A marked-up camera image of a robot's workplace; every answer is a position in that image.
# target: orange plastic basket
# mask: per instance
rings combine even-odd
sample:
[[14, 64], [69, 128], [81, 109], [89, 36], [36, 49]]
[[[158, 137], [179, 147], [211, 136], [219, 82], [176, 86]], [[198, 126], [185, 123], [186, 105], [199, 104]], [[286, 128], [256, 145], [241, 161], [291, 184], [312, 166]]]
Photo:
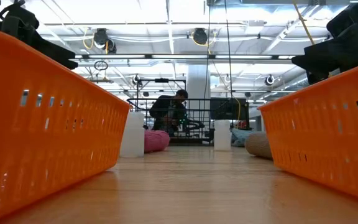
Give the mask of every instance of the orange plastic basket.
[[358, 197], [358, 67], [259, 109], [276, 166]]
[[114, 166], [129, 109], [0, 32], [0, 217]]

